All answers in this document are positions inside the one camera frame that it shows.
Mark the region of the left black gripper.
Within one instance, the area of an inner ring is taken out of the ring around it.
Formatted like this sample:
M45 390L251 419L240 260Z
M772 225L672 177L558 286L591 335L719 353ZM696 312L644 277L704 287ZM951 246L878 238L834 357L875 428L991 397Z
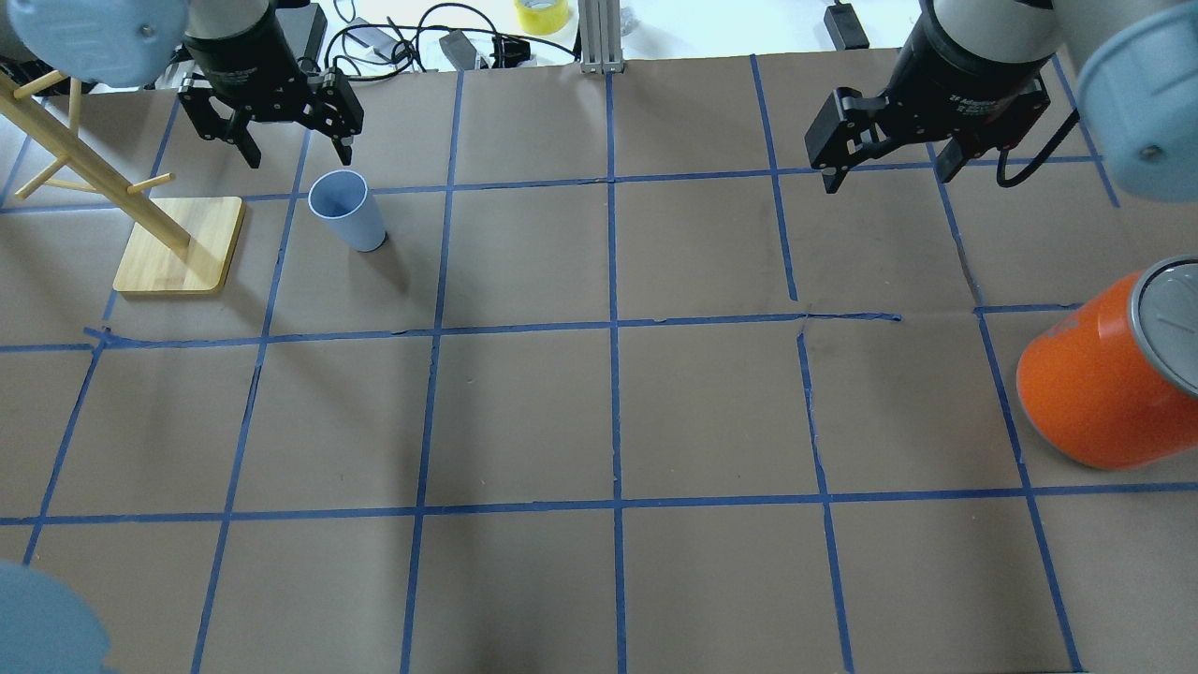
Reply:
M253 121L304 123L351 165L364 109L350 78L337 68L304 75L276 10L189 10L183 45L196 71L177 98L198 136L234 146L258 169Z

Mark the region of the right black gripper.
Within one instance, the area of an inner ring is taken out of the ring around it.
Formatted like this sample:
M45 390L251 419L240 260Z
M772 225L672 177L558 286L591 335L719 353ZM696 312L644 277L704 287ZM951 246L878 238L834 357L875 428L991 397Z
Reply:
M1045 60L998 63L968 51L937 19L919 19L882 95L834 89L827 96L805 133L810 166L835 195L851 169L890 153L890 138L949 138L934 172L938 183L950 183L978 148L1015 148L1043 115L1034 108L1047 102L1043 91L1031 102L1018 98Z

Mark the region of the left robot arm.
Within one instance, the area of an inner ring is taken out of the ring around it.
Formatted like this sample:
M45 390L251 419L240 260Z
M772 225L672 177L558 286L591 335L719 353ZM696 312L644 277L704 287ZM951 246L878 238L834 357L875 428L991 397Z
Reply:
M176 50L196 63L177 90L205 140L235 146L252 168L252 125L294 123L329 138L350 166L364 110L347 77L292 50L279 1L5 1L4 63L41 61L81 81L137 89Z

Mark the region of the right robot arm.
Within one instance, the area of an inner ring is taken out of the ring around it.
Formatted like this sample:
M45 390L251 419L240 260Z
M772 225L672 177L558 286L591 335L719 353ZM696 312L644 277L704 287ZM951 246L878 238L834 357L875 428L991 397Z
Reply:
M201 86L180 91L198 135L231 144L249 166L261 151L252 123L296 123L329 136L343 165L364 111L347 75L305 71L277 1L175 1L170 45L196 63ZM1193 1L924 1L878 95L835 89L804 142L825 192L851 169L902 146L940 141L936 170L950 181L986 151L1010 151L1048 104L1039 72L1054 51L1073 57L1073 111L1029 165L1043 165L1075 125L1103 142L1117 184L1163 204L1194 201Z

